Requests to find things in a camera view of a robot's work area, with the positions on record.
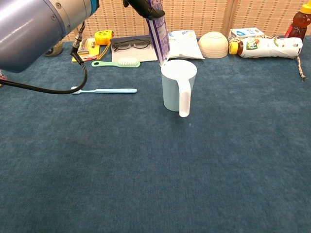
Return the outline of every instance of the cardboard box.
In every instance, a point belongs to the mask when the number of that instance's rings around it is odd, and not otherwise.
[[[236,38],[254,37],[264,35],[264,33],[258,28],[239,28],[230,29],[228,41]]]

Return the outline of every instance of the blue carpet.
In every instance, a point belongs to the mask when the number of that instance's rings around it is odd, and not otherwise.
[[[83,79],[70,48],[3,73],[70,89]],[[290,59],[192,62],[187,118],[164,107],[158,62],[86,64],[83,89],[131,95],[2,87],[0,232],[310,233],[311,79]]]

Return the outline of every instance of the rope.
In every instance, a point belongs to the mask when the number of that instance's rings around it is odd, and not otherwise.
[[[279,39],[279,36],[270,36],[270,35],[259,35],[256,36],[255,38],[266,38],[266,39]],[[237,37],[237,38],[232,38],[231,40],[229,40],[229,43],[231,43],[232,41],[235,42],[240,42],[243,38]],[[307,77],[304,75],[303,70],[302,70],[302,66],[301,66],[301,60],[299,55],[296,56],[294,59],[297,60],[297,66],[298,66],[298,71],[301,77],[302,81],[305,81],[307,79]]]

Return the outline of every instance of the light blue toothbrush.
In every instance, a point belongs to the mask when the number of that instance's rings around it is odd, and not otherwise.
[[[99,94],[134,94],[137,92],[137,89],[133,88],[121,88],[121,89],[96,89],[96,90],[78,90],[76,92],[73,92],[73,94],[81,94],[81,93],[99,93]]]

